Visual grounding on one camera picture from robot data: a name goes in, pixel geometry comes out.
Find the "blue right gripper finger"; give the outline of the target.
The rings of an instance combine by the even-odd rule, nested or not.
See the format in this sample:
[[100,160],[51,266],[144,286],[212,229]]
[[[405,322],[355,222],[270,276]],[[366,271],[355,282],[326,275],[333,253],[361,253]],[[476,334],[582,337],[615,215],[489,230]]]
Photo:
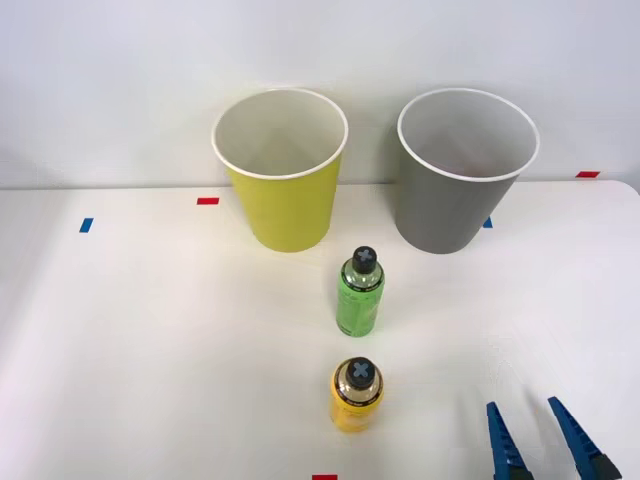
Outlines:
[[614,463],[592,441],[575,417],[555,396],[548,403],[558,421],[582,480],[621,479]]
[[495,402],[486,406],[490,445],[494,464],[494,479],[526,478],[526,465]]

